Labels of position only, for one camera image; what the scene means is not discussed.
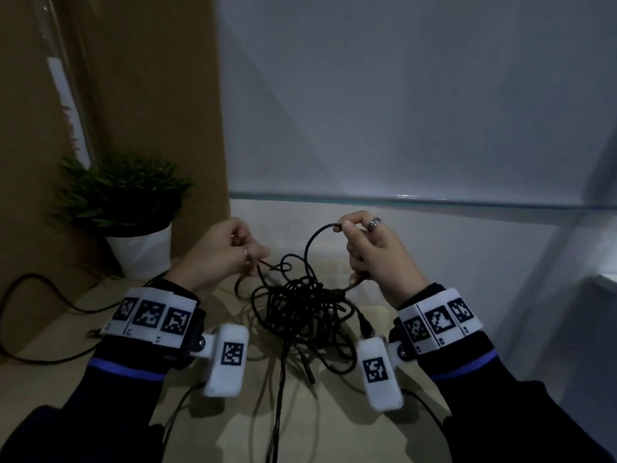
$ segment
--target brown wall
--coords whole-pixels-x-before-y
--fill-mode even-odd
[[[77,265],[96,251],[50,223],[58,160],[72,148],[45,58],[30,0],[0,0],[0,291],[38,272],[75,300],[94,281]],[[19,352],[65,310],[46,287],[28,281],[4,312],[0,338]]]
[[[185,253],[229,212],[212,0],[54,3],[81,42],[72,63],[85,60],[98,142],[161,155],[196,181],[174,221],[174,253]]]

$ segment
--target person's left hand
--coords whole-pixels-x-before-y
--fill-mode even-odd
[[[214,287],[235,273],[256,276],[259,260],[269,255],[270,249],[253,239],[246,222],[231,218],[208,229],[164,279],[189,291]]]

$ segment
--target hand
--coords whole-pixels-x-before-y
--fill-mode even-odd
[[[231,218],[208,229],[164,279],[189,291],[214,287],[235,273],[257,276],[259,260],[269,255],[270,249],[253,239],[246,222]]]
[[[371,213],[358,211],[338,221],[348,240],[349,266],[354,271],[349,283],[368,275],[368,279],[377,282],[387,302],[397,309],[427,287],[428,282],[393,230],[382,222],[372,233],[356,227],[360,223],[367,228],[371,219]]]

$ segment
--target black sweater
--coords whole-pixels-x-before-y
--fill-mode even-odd
[[[196,299],[168,281],[150,286]],[[431,285],[402,308],[441,290]],[[517,381],[482,331],[418,363],[452,412],[443,430],[455,463],[614,462],[542,383]],[[42,406],[29,414],[4,444],[0,463],[160,462],[163,428],[149,422],[172,365],[160,346],[106,336],[63,408]]]

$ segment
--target qr code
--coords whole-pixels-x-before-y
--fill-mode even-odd
[[[180,309],[174,309],[169,307],[163,325],[160,327],[160,331],[166,333],[173,333],[183,335],[186,331],[186,327],[189,325],[189,318],[191,313],[187,311],[181,311]]]
[[[128,317],[131,316],[131,312],[138,301],[138,297],[125,297],[122,299],[122,302],[120,303],[118,310],[115,311],[112,320],[121,320],[126,322]]]
[[[435,334],[440,334],[456,327],[456,323],[452,320],[452,317],[446,310],[445,305],[440,305],[436,309],[426,312],[425,317]]]
[[[473,313],[469,310],[469,307],[465,305],[463,299],[460,297],[448,302],[448,306],[451,308],[452,313],[454,313],[454,316],[458,319],[459,323],[463,323],[474,318]]]
[[[428,340],[431,337],[431,334],[426,329],[422,318],[420,318],[419,316],[406,320],[405,322],[403,322],[403,324],[405,325],[407,333],[409,333],[409,337],[412,339],[412,342]]]
[[[163,316],[165,304],[152,301],[142,301],[135,313],[132,324],[141,327],[156,328],[158,321]]]
[[[364,366],[366,379],[369,383],[388,379],[388,373],[386,372],[386,366],[384,366],[383,358],[363,360],[362,366]]]
[[[242,366],[242,351],[244,345],[241,342],[225,342],[223,344],[223,357],[221,364],[224,366]]]

